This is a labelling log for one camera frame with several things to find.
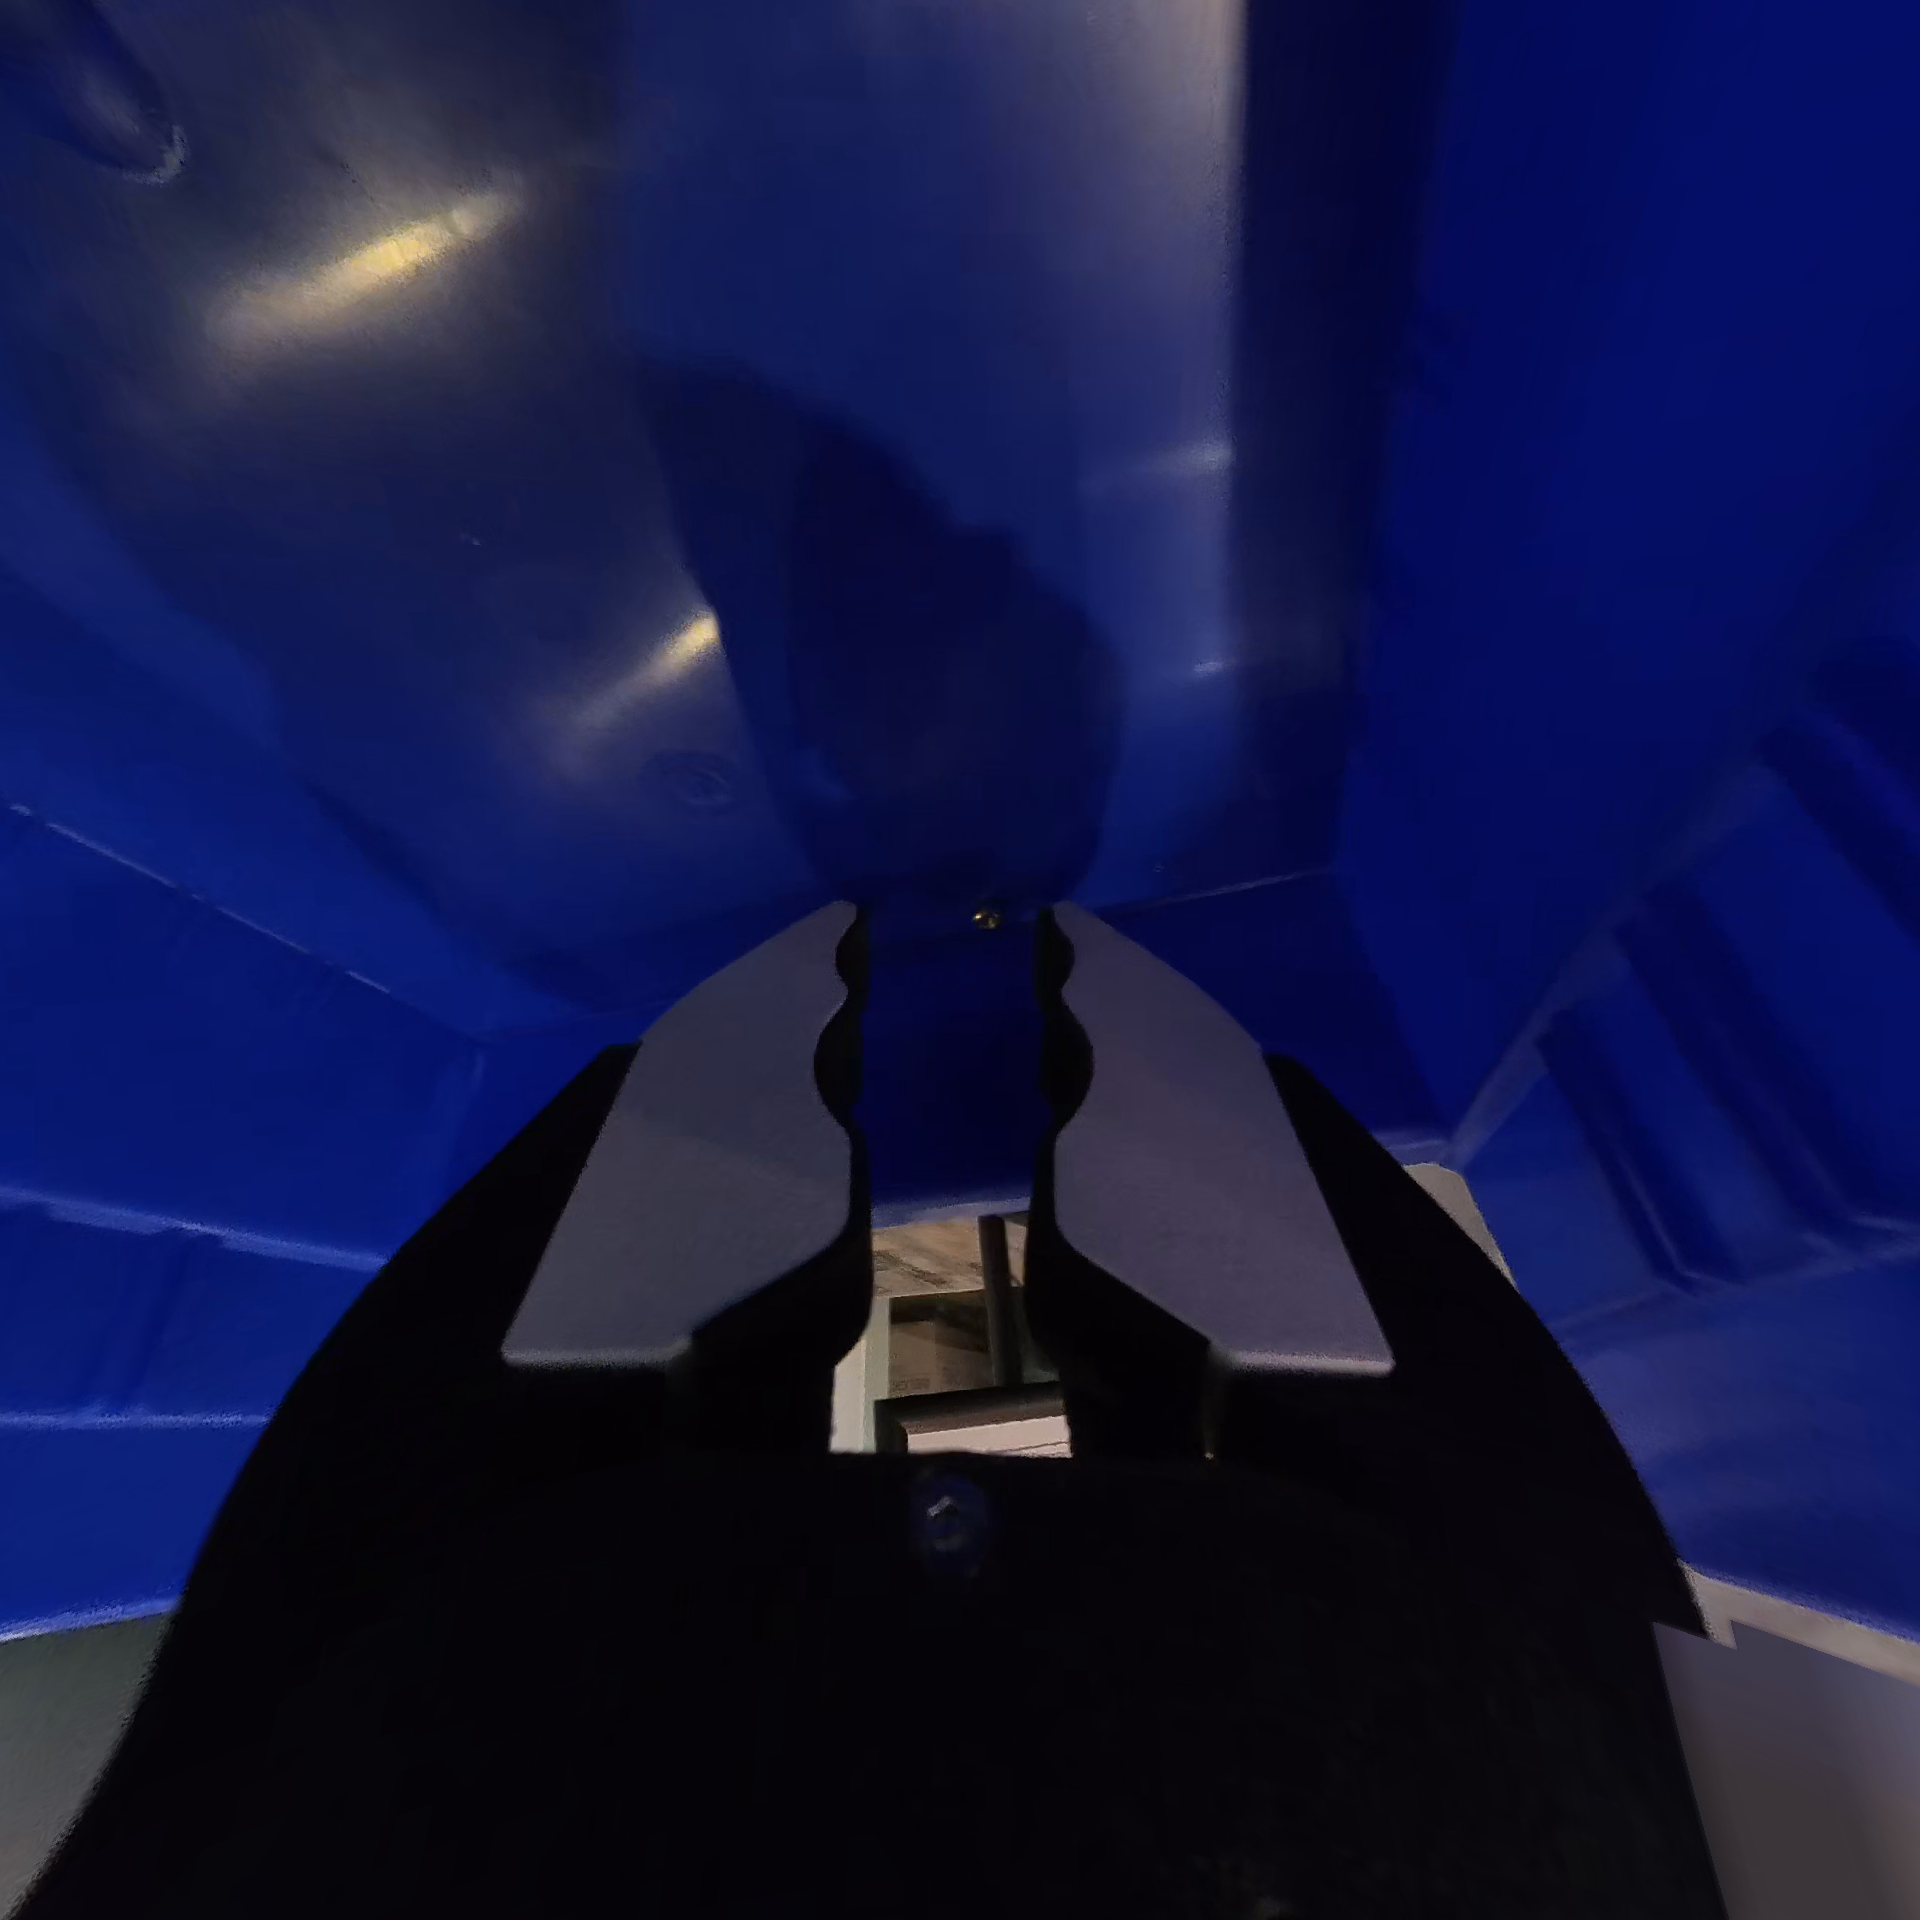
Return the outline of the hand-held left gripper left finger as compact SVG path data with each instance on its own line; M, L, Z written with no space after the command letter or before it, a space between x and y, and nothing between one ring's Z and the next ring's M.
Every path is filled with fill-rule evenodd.
M857 926L830 901L644 1030L503 1337L512 1369L665 1369L849 1226L857 1145L821 1043L851 1007Z

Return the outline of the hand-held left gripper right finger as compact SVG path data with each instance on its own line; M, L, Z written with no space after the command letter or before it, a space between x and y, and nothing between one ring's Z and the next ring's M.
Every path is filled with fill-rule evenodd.
M1234 1372L1390 1379L1399 1359L1256 1039L1087 908L1054 905L1045 930L1062 950L1045 1007L1064 1024L1068 1091L1038 1221Z

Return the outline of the blue bin with divider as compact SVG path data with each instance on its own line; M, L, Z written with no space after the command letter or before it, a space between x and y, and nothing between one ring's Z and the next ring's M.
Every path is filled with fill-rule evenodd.
M877 1216L1073 899L1916 1639L1916 3L2 3L2 1634L826 899Z

